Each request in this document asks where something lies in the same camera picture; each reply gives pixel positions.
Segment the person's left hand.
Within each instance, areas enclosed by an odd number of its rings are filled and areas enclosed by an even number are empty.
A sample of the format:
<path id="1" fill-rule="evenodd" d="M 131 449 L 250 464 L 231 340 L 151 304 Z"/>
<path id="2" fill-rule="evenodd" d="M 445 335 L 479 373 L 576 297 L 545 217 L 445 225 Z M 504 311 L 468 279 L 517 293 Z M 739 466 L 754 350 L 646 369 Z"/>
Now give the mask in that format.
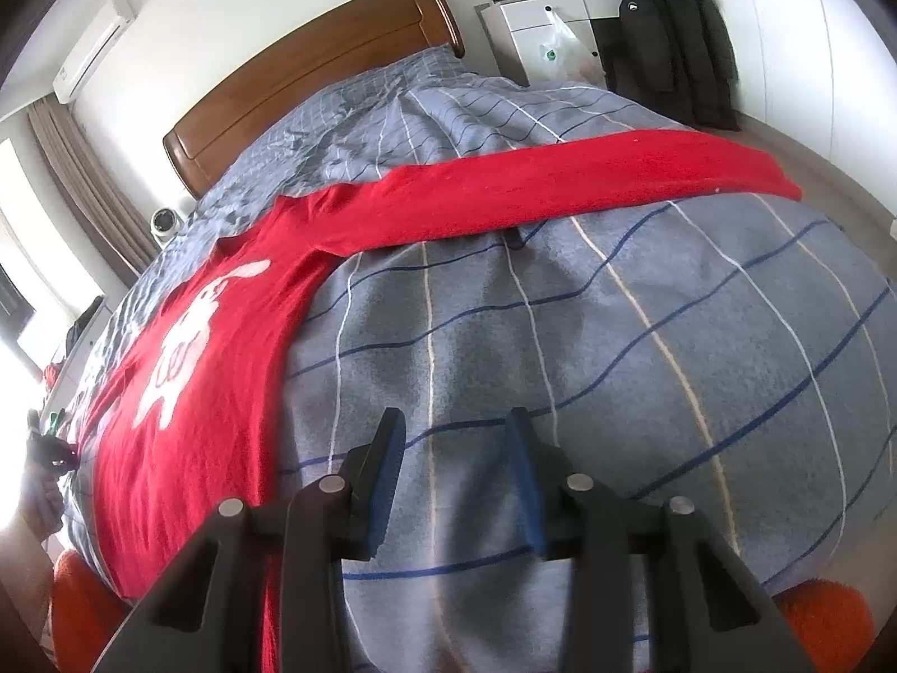
<path id="1" fill-rule="evenodd" d="M 30 460 L 24 468 L 19 514 L 40 542 L 47 541 L 61 530 L 64 500 L 58 479 Z"/>

